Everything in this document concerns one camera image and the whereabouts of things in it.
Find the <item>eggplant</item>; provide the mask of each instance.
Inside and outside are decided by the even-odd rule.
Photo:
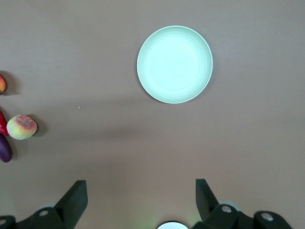
[[[11,160],[12,150],[6,137],[0,134],[0,160],[9,162]]]

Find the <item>mint green plate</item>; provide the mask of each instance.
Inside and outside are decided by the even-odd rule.
[[[169,104],[195,98],[208,84],[212,69],[209,45],[199,33],[184,26],[154,32],[141,47],[137,61],[143,88]]]

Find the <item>red chili pepper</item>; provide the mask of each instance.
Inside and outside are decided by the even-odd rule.
[[[9,135],[9,133],[6,128],[6,125],[7,125],[7,123],[4,119],[4,116],[3,116],[2,112],[0,112],[0,133],[7,136],[7,135]]]

